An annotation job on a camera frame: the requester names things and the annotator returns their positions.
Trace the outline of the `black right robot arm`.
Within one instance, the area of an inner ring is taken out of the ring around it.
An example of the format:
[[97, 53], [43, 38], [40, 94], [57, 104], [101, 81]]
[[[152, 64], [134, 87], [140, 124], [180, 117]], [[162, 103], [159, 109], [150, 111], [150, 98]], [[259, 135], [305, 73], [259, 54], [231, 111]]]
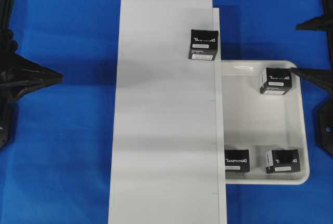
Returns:
[[297, 24], [297, 30], [325, 31], [327, 34], [330, 70], [290, 68], [290, 72], [322, 88], [332, 95], [332, 0], [322, 0], [321, 16]]

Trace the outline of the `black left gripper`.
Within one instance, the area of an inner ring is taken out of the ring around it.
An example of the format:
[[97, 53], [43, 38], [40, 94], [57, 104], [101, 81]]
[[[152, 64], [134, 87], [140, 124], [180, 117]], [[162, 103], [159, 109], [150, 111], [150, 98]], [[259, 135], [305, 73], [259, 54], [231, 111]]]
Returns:
[[63, 75], [17, 54], [1, 57], [1, 97], [17, 102], [24, 95], [63, 81]]

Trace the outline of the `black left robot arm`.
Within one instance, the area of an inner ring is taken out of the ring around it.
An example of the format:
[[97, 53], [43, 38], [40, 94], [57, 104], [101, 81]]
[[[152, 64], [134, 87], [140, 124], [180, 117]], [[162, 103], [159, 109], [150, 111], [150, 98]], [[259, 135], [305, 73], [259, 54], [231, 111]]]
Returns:
[[16, 54], [9, 29], [15, 0], [1, 0], [1, 148], [10, 142], [14, 104], [24, 95], [63, 81], [63, 75]]

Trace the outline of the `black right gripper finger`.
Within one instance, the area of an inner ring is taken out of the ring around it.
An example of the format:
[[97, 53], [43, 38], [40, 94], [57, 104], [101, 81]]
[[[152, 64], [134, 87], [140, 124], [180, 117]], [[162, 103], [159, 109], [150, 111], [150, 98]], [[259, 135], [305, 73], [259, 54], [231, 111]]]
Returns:
[[325, 91], [332, 91], [332, 70], [290, 68], [289, 71]]

